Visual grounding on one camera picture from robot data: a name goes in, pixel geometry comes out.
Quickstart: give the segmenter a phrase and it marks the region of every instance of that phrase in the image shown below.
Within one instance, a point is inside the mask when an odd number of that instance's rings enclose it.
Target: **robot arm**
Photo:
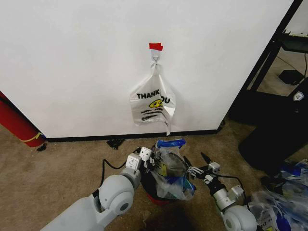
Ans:
[[[151,149],[142,147],[139,155],[130,154],[126,168],[119,175],[106,178],[98,190],[73,203],[42,231],[103,231],[132,206],[135,189],[141,181],[139,168],[151,153]]]
[[[193,167],[185,158],[186,163],[190,165],[187,171],[193,177],[203,180],[208,186],[227,231],[256,231],[257,221],[254,215],[246,207],[235,205],[237,198],[244,193],[243,189],[236,185],[227,191],[226,186],[217,177],[220,172],[220,165],[216,162],[211,162],[203,153],[202,156],[207,161],[208,166],[202,168]]]

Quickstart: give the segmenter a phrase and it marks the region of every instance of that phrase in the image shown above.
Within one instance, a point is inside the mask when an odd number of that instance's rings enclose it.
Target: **beige carpet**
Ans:
[[[227,120],[225,128],[216,135],[184,137],[187,144],[181,154],[196,166],[204,164],[200,152],[208,154],[221,164],[222,174],[240,177],[250,195],[261,188],[258,179],[263,173],[252,169],[243,160],[237,145],[252,130],[253,127]],[[126,140],[118,151],[111,149],[106,141],[49,143],[45,151],[37,152],[1,127],[1,230],[41,229],[74,201],[97,189],[103,158],[119,166],[137,146],[151,147],[156,140]],[[307,150],[300,150],[293,158],[302,159]],[[106,167],[106,177],[117,173],[119,170]],[[227,187],[237,184],[234,180],[222,181]],[[164,207],[152,204],[140,186],[130,211],[117,217],[106,230],[224,230],[208,188],[200,180],[192,182],[197,187],[192,200]]]

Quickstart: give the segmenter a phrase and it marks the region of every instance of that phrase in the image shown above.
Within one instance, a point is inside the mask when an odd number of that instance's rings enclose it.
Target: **white plastic bag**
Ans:
[[[176,99],[161,77],[161,66],[157,63],[159,51],[152,52],[152,59],[155,63],[151,65],[151,76],[130,95],[131,111],[136,125],[163,122],[169,135]]]

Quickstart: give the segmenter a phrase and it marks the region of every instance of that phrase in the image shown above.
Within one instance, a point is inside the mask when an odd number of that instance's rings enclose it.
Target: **red cylinder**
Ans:
[[[42,134],[21,114],[10,107],[7,98],[0,92],[0,124],[17,136],[29,147],[37,147],[45,142]]]

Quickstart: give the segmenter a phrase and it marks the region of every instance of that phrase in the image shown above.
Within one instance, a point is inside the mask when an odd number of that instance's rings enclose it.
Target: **plastic bag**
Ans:
[[[185,177],[165,178],[156,172],[151,172],[155,178],[157,196],[166,199],[191,200],[196,187]]]
[[[303,185],[308,186],[308,160],[304,159],[298,162],[293,169],[296,169],[296,174],[294,172],[288,172],[283,170],[282,177],[286,180],[296,181]]]
[[[308,230],[307,198],[299,200],[287,200],[283,196],[260,191],[253,194],[251,212],[257,219],[257,223],[263,227],[271,225],[274,230]]]
[[[155,63],[151,65],[151,76],[130,95],[130,106],[136,125],[162,122],[166,125],[167,135],[169,135],[176,99],[174,93],[161,77],[161,66],[157,63],[159,59],[158,52],[155,52],[157,57],[153,57],[152,54],[152,58],[155,58]]]
[[[156,143],[154,156],[159,167],[151,174],[156,180],[157,196],[166,199],[190,200],[196,187],[186,179],[185,162],[180,155],[184,139]]]

